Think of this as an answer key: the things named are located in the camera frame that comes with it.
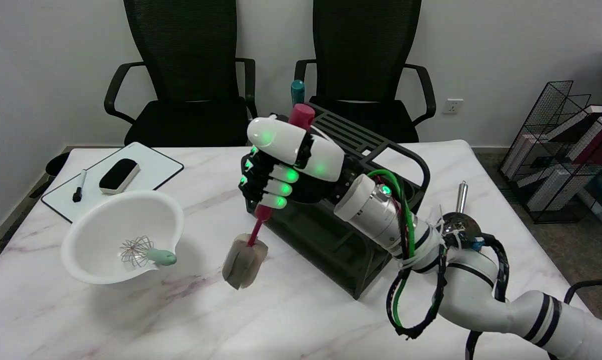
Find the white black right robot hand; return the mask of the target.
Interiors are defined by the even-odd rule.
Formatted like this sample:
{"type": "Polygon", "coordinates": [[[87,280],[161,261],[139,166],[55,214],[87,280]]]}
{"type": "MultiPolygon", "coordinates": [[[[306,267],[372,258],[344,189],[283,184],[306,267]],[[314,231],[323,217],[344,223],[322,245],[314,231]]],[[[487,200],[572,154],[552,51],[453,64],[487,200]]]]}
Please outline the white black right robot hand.
{"type": "Polygon", "coordinates": [[[359,173],[332,139],[275,115],[252,120],[247,137],[253,148],[241,160],[239,189],[264,207],[337,203],[359,173]]]}

